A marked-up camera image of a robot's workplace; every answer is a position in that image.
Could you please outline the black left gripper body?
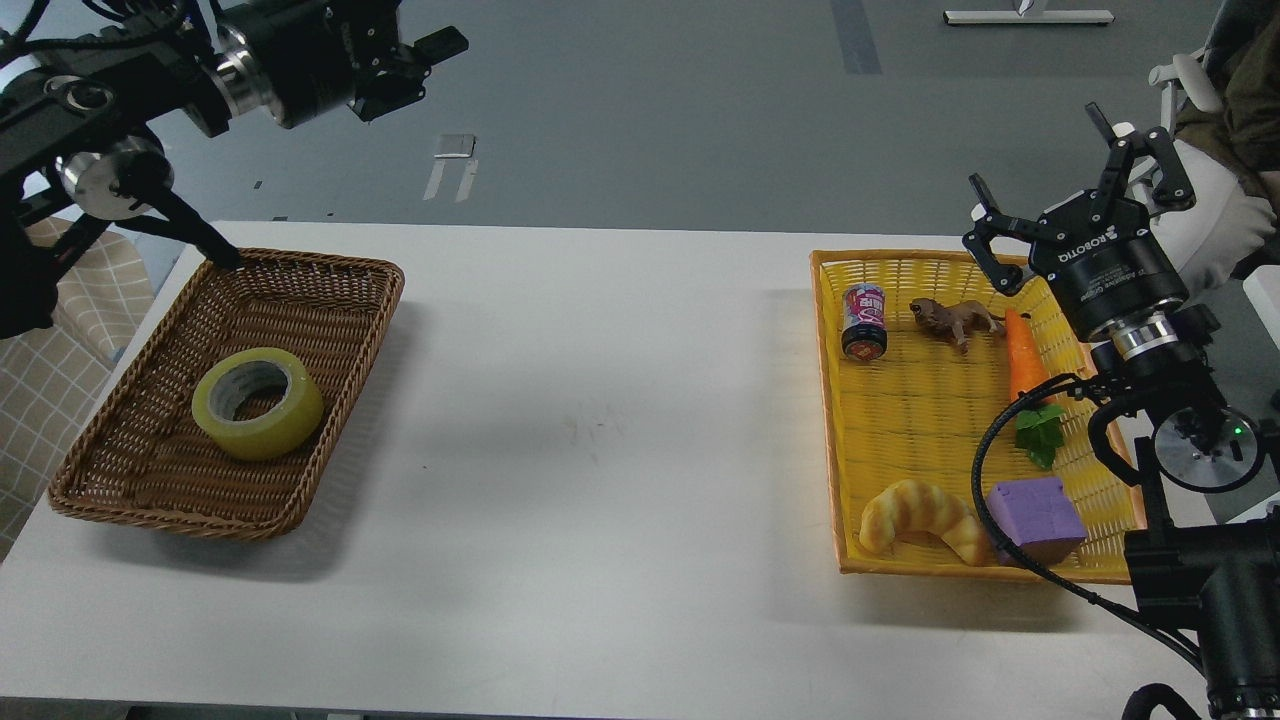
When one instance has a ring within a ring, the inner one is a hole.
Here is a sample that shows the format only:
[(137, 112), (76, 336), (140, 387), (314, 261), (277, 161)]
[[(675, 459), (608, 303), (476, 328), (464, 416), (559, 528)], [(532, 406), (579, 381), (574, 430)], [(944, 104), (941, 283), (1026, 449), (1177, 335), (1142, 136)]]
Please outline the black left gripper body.
[(243, 1), (215, 14), (215, 83), (233, 117), (264, 109), (294, 128), (356, 95), (398, 47), (398, 1)]

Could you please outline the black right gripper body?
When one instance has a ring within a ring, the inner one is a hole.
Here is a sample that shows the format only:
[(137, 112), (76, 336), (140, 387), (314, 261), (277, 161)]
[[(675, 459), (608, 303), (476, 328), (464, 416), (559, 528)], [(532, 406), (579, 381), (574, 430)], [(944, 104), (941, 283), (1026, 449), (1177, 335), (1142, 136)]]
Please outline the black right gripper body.
[(1171, 311), (1190, 296), (1149, 228), (1146, 205), (1121, 197), (1102, 228), (1091, 225), (1091, 195), (1074, 193), (1041, 214), (1050, 240), (1037, 240), (1029, 268), (1046, 279), (1080, 342), (1098, 343), (1108, 327)]

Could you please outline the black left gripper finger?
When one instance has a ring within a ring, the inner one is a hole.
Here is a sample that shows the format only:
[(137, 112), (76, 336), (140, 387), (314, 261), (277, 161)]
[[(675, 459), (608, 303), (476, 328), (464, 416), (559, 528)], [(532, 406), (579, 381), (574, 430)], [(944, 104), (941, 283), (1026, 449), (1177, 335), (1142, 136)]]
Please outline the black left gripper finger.
[(468, 38), (456, 26), (445, 26), (412, 44), (401, 44), (396, 50), (396, 59), (412, 72), (429, 73), (443, 61), (466, 53), (468, 47)]
[(425, 99), (429, 67), (406, 61), (379, 61), (355, 73), (351, 111), (372, 122)]

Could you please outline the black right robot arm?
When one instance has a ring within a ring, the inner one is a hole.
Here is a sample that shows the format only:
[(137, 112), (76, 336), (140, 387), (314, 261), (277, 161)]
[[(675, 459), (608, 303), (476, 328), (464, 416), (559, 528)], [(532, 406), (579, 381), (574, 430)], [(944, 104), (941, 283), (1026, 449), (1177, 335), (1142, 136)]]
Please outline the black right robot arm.
[[(1277, 430), (1229, 404), (1206, 356), (1219, 322), (1189, 290), (1149, 227), (1149, 209), (1196, 202), (1170, 132), (1087, 115), (1108, 155), (1098, 182), (1036, 219), (1001, 210), (980, 176), (964, 246), (989, 283), (1015, 296), (1034, 278), (1083, 343), (1093, 377), (1064, 373), (1021, 392), (992, 420), (972, 462), (970, 492), (996, 548), (1037, 577), (1111, 612), (1171, 650), (1204, 682), (1211, 719), (1277, 716), (1277, 510), (1181, 527), (1166, 488), (1225, 495), (1277, 462)], [(1135, 607), (1123, 607), (1015, 546), (986, 501), (991, 445), (1020, 413), (1055, 395), (1094, 405), (1087, 436), (1098, 462), (1138, 489), (1146, 527), (1123, 537)]]

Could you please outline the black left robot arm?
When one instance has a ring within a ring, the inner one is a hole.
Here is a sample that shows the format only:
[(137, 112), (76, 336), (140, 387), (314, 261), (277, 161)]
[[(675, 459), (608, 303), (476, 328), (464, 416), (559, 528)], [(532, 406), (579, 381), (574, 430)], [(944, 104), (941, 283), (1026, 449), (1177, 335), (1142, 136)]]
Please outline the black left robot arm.
[(36, 61), (3, 90), (4, 338), (51, 327), (59, 282), (113, 225), (241, 265), (174, 191), (151, 120), (183, 111), (209, 137), (259, 108), (287, 129), (338, 106), (370, 122), (468, 49), (453, 26), (403, 41), (397, 1), (102, 1), (100, 32), (35, 38), (46, 9), (3, 36), (4, 64)]

